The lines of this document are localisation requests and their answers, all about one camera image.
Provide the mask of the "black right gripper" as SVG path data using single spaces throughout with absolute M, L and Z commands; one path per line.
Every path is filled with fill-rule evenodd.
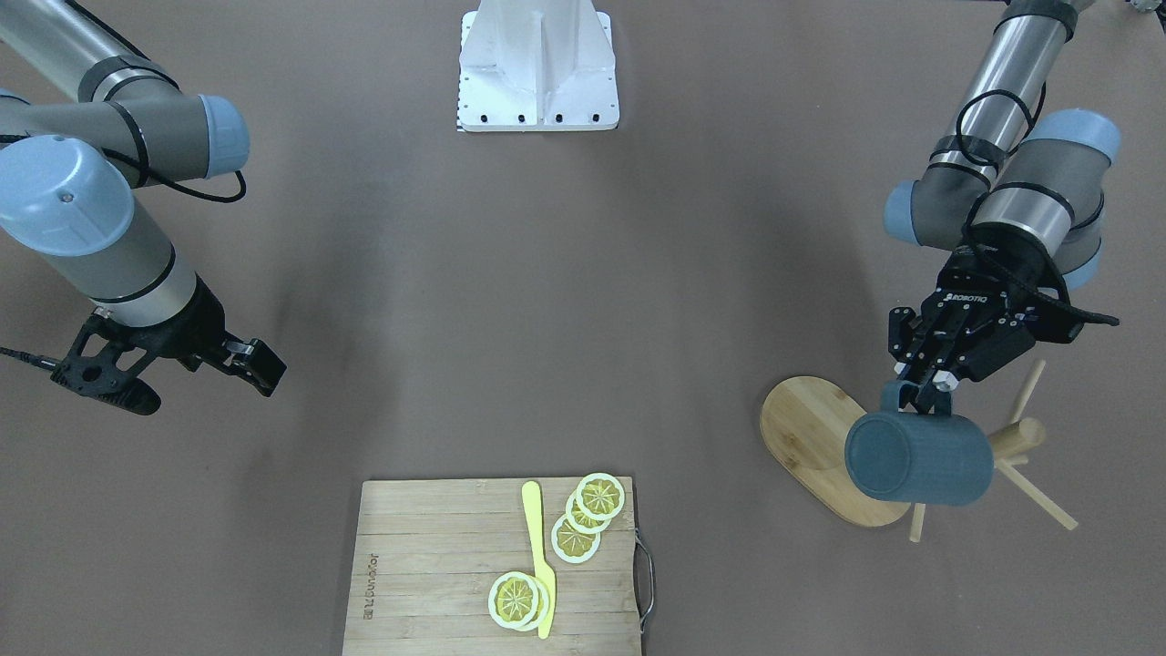
M 262 397 L 274 394 L 287 371 L 282 358 L 264 340 L 238 343 L 229 337 L 222 302 L 203 278 L 197 278 L 194 295 L 182 311 L 166 323 L 136 330 L 136 348 L 176 360 L 188 371 L 209 364 L 243 379 Z

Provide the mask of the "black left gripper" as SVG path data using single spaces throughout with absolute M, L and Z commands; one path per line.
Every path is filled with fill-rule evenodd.
M 983 381 L 1037 343 L 1072 343 L 1087 324 L 1119 323 L 1073 306 L 1037 237 L 965 228 L 919 310 L 888 312 L 888 353 L 895 376 L 916 385 L 916 412 L 949 412 L 957 379 Z

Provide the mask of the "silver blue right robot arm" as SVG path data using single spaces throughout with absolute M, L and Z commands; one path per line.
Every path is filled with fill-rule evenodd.
M 134 191 L 201 198 L 191 179 L 241 174 L 250 128 L 217 96 L 187 96 L 159 63 L 75 1 L 5 1 L 3 42 L 73 104 L 3 92 L 3 232 L 94 304 L 66 357 L 10 352 L 52 382 L 138 415 L 159 411 L 141 376 L 159 358 L 211 365 L 271 395 L 286 364 L 225 327 L 220 299 Z

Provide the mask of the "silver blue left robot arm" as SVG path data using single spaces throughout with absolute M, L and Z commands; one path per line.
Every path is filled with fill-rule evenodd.
M 1087 7 L 1009 3 L 926 171 L 888 196 L 891 237 L 948 253 L 928 298 L 888 313 L 893 411 L 949 414 L 963 379 L 983 381 L 1037 343 L 1072 343 L 1084 325 L 1119 324 L 1069 294 L 1100 264 L 1102 179 L 1121 131 L 1089 110 L 1044 112 L 1049 71 Z

